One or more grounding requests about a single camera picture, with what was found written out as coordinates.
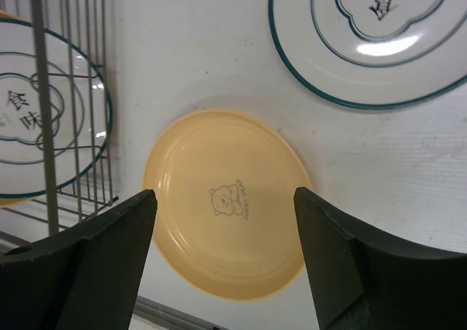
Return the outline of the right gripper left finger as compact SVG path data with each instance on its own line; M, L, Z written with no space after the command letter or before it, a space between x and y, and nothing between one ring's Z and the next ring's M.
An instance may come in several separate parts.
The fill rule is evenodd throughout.
M157 211L143 190L1 255L2 329L127 329Z

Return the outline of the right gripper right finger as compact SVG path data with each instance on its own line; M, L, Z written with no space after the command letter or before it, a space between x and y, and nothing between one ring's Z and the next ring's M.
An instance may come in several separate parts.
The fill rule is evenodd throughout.
M464 329L466 255L402 239L307 188L294 206L321 329Z

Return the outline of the yellow bear plate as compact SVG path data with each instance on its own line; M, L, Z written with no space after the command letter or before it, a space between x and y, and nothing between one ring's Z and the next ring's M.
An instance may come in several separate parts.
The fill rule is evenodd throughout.
M157 248L200 290L265 299L304 268L293 195L312 184L295 150L266 123L233 110L189 113L153 145L142 185L158 200Z

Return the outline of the white plate green rim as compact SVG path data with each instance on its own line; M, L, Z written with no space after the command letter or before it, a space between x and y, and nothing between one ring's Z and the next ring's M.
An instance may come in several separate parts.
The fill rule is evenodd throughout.
M1 19L1 197L46 192L43 122L33 28ZM97 65L46 30L55 180L63 188L93 168L112 132L112 100Z
M306 89L363 110L466 83L466 0L268 0L271 37Z

